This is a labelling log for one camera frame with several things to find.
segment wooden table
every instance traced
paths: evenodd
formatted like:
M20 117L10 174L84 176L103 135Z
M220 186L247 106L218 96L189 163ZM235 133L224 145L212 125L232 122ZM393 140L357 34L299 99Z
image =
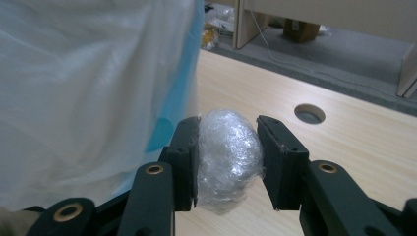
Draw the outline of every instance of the wooden table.
M281 120L310 151L310 159L343 166L369 197L402 209L417 197L417 118L323 88L201 52L197 69L199 110L239 111L253 126L263 114ZM294 115L299 104L325 112L319 125ZM248 199L224 216L200 208L176 214L185 235L303 235L298 211L274 211L258 180Z

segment plastic-wrapped object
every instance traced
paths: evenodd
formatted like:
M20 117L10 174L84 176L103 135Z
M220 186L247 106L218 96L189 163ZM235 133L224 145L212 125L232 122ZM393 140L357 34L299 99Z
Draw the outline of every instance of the plastic-wrapped object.
M129 189L185 116L203 8L1 1L0 206L99 205Z
M211 111L199 130L198 207L225 214L263 175L261 142L249 121L232 110Z
M218 42L218 29L210 24L205 24L202 36L202 49L212 50Z
M218 3L207 3L206 23L229 32L234 32L235 10Z

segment white plastic sheet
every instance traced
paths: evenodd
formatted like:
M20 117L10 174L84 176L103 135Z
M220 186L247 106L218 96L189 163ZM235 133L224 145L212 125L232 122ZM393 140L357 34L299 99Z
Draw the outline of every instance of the white plastic sheet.
M195 0L0 2L0 206L129 189L184 117L203 14Z

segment clear plastic wrap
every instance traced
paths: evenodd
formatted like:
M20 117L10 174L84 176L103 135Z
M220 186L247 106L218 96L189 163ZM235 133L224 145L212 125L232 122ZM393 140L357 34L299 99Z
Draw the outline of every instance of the clear plastic wrap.
M202 36L202 49L212 50L219 42L218 29L210 24L205 23Z
M221 30L234 32L235 10L218 3L206 3L205 22Z
M262 176L262 146L252 125L232 110L213 110L200 122L198 207L225 214L246 199Z

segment office desk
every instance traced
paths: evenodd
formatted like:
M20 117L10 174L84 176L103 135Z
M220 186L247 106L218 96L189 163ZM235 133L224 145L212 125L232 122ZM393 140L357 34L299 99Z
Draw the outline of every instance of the office desk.
M397 95L411 97L417 89L417 1L414 0L211 0L236 9L233 47L242 48L261 28L266 14L414 43L402 58Z
M402 209L417 197L417 118L202 51L197 68L199 109L239 111L253 126L263 114L281 120L310 151L310 159L343 166L369 197ZM294 108L321 107L319 125ZM298 211L274 211L258 180L247 200L224 216L200 208L176 214L184 235L303 235Z

